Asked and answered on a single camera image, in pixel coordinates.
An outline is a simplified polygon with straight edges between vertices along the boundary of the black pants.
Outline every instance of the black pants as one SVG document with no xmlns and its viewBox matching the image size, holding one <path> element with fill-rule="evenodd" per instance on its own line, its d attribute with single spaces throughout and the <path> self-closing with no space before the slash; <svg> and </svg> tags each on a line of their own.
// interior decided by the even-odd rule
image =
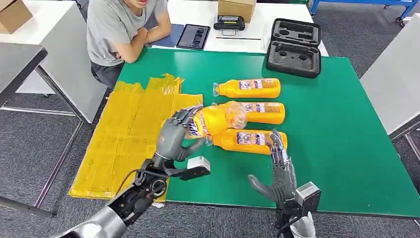
<svg viewBox="0 0 420 238">
<path fill-rule="evenodd" d="M 117 83 L 119 74 L 121 73 L 122 67 L 124 66 L 124 63 L 120 63 L 115 66 L 102 66 L 91 61 L 91 65 L 93 71 L 92 74 L 96 74 L 93 74 L 95 78 L 113 90 L 115 84 Z"/>
</svg>

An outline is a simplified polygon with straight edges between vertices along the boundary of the man's arm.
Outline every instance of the man's arm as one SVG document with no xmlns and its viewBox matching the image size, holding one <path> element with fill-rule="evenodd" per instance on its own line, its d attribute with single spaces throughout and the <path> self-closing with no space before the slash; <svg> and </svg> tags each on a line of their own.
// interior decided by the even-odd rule
<svg viewBox="0 0 420 238">
<path fill-rule="evenodd" d="M 134 63 L 142 52 L 147 36 L 147 30 L 142 27 L 129 44 L 114 44 L 117 57 L 120 56 L 127 63 Z"/>
<path fill-rule="evenodd" d="M 171 32 L 172 25 L 167 10 L 156 14 L 155 17 L 158 25 L 148 32 L 145 44 L 167 37 Z"/>
</svg>

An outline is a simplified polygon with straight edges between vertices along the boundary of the electronic device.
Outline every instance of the electronic device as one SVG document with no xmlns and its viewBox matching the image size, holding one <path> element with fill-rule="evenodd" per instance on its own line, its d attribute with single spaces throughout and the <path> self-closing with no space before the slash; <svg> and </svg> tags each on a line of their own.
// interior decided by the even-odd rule
<svg viewBox="0 0 420 238">
<path fill-rule="evenodd" d="M 217 22 L 214 24 L 215 30 L 228 29 L 228 30 L 245 30 L 245 21 L 241 16 L 217 16 Z"/>
<path fill-rule="evenodd" d="M 208 26 L 186 24 L 176 47 L 202 51 L 209 31 Z"/>
</svg>

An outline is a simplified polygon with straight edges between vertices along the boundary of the blue cart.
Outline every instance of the blue cart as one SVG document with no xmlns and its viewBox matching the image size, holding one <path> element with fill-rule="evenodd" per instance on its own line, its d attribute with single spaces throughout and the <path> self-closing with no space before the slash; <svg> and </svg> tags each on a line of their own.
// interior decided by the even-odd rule
<svg viewBox="0 0 420 238">
<path fill-rule="evenodd" d="M 315 15 L 315 10 L 318 7 L 318 4 L 321 2 L 343 2 L 343 3 L 367 3 L 367 4 L 383 4 L 384 8 L 387 8 L 392 5 L 405 6 L 406 10 L 395 19 L 396 23 L 402 23 L 403 19 L 408 15 L 408 13 L 413 9 L 414 5 L 419 0 L 314 0 L 310 13 L 312 16 Z"/>
</svg>

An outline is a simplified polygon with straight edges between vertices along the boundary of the gray carpet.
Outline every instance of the gray carpet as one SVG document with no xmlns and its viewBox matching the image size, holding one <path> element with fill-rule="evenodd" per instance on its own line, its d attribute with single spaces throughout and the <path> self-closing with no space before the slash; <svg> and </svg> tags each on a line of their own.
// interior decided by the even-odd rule
<svg viewBox="0 0 420 238">
<path fill-rule="evenodd" d="M 401 11 L 400 7 L 384 10 L 380 5 L 321 3 L 314 20 L 324 30 L 330 55 L 349 57 L 361 76 L 398 34 L 400 27 L 393 20 Z M 63 107 L 55 96 L 16 95 L 12 101 Z M 34 203 L 76 124 L 72 118 L 0 111 L 0 194 Z M 82 222 L 106 203 L 67 196 L 91 136 L 91 128 L 84 127 L 42 205 L 57 216 L 41 219 L 0 207 L 0 237 L 48 237 Z M 420 145 L 420 133 L 414 132 L 413 137 Z M 404 139 L 395 147 L 419 189 L 419 161 Z M 273 238 L 274 218 L 266 210 L 168 205 L 148 210 L 125 237 Z M 420 237 L 420 228 L 412 220 L 326 214 L 315 214 L 314 220 L 319 238 Z"/>
</svg>

